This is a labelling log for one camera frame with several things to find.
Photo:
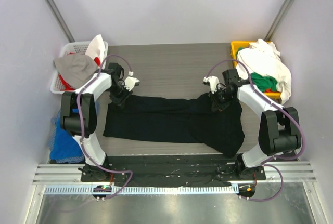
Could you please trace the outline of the black t shirt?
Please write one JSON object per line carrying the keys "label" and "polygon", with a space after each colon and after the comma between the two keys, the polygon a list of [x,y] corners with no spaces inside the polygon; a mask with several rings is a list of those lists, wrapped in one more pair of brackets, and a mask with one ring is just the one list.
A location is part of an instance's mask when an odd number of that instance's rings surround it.
{"label": "black t shirt", "polygon": [[150,142],[203,143],[231,158],[242,146],[242,107],[237,100],[225,110],[212,108],[207,93],[196,99],[132,95],[124,107],[108,105],[105,137]]}

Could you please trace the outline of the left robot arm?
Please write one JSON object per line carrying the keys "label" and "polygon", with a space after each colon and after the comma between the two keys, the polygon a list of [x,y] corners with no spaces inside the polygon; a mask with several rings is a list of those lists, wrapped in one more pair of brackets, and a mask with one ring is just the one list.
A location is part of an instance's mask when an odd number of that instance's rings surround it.
{"label": "left robot arm", "polygon": [[60,127],[73,137],[84,155],[85,165],[80,169],[83,181],[104,182],[113,174],[96,134],[96,100],[109,91],[111,100],[122,107],[139,83],[132,68],[124,77],[123,67],[110,63],[106,69],[99,68],[80,88],[62,94]]}

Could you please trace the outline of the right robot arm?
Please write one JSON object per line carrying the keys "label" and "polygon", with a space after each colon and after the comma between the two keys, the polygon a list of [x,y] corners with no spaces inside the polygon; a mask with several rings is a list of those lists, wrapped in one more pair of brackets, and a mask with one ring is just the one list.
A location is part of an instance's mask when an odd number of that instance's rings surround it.
{"label": "right robot arm", "polygon": [[247,180],[260,172],[264,163],[301,148],[298,112],[293,107],[284,108],[275,103],[249,80],[241,79],[236,69],[224,71],[223,77],[223,83],[216,76],[203,79],[203,83],[210,87],[213,106],[222,111],[232,101],[240,101],[260,118],[258,144],[238,155],[235,162],[236,176]]}

